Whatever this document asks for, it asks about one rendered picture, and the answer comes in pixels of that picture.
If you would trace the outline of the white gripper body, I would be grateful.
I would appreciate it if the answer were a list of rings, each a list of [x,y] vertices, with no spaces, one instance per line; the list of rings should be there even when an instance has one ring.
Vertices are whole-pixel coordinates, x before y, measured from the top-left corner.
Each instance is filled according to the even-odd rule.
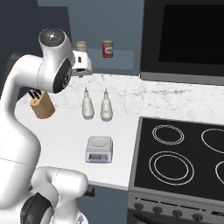
[[[72,67],[72,76],[91,75],[93,73],[92,63],[89,58],[77,57]]]

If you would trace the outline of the red food can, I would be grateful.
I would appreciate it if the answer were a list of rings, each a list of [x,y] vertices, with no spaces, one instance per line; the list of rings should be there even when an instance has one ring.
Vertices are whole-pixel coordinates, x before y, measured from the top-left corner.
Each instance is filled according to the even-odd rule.
[[[102,57],[112,58],[114,55],[114,43],[111,40],[102,41]]]

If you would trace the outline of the grey digital scale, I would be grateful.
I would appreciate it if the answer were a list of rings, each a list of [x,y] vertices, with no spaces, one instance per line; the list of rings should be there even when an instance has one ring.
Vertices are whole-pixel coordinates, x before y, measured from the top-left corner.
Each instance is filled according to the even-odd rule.
[[[87,140],[87,163],[111,163],[113,157],[113,141],[110,136],[91,136]]]

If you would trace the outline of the blue-grey base cabinet front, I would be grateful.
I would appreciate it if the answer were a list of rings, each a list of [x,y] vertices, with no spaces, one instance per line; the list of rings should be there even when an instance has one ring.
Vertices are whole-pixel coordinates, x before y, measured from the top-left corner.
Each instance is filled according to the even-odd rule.
[[[79,209],[87,217],[89,224],[127,224],[128,192],[98,185],[94,187],[94,197],[81,196],[77,199]]]

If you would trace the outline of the white squeeze bottle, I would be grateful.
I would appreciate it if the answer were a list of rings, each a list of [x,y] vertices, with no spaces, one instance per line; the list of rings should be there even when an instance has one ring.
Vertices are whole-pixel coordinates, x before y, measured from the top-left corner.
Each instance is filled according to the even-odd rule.
[[[84,98],[82,101],[82,115],[86,120],[90,120],[94,117],[95,111],[91,98],[89,97],[88,90],[84,91]]]
[[[109,122],[112,120],[113,117],[113,110],[111,101],[109,99],[109,93],[108,91],[104,92],[104,98],[101,102],[101,119],[104,122]]]

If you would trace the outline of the wooden knife block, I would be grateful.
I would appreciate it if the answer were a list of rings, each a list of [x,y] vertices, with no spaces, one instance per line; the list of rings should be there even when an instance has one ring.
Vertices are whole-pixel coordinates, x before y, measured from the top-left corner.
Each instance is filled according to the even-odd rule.
[[[31,97],[30,106],[39,119],[47,119],[55,112],[55,107],[49,94],[42,90],[30,90],[28,94]]]

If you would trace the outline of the black microwave oven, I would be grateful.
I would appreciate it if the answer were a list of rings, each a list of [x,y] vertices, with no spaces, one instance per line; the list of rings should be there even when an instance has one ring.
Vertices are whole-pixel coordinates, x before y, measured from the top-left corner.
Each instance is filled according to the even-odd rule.
[[[224,86],[224,0],[144,0],[140,78]]]

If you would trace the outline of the black electric stove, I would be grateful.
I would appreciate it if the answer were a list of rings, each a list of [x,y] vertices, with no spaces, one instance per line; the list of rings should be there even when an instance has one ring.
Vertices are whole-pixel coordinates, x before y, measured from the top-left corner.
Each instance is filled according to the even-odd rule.
[[[139,118],[127,224],[224,224],[224,125]]]

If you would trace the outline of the blue-grey wall cabinet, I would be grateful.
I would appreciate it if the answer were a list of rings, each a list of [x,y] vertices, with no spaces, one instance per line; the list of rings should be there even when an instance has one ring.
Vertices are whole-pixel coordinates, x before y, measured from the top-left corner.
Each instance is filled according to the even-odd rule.
[[[68,8],[72,41],[87,43],[96,74],[139,74],[144,0],[38,0],[38,6]],[[103,40],[114,43],[112,58],[102,57]]]

